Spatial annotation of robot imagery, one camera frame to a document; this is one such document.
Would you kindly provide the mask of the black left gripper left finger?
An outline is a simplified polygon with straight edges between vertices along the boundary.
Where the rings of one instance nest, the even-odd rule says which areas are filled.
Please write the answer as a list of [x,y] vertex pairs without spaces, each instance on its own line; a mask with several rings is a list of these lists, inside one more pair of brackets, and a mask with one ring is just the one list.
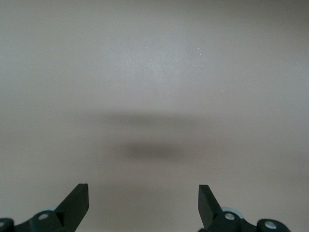
[[88,209],[88,184],[78,184],[55,209],[41,211],[18,225],[15,225],[11,218],[1,218],[0,230],[2,232],[74,232]]

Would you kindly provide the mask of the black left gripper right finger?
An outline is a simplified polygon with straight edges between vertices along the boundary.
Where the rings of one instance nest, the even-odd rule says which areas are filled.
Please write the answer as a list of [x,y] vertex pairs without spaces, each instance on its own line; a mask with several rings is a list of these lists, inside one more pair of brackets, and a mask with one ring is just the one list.
[[208,185],[199,185],[198,211],[203,224],[201,232],[288,232],[283,223],[263,218],[255,225],[246,221],[242,213],[230,207],[221,207]]

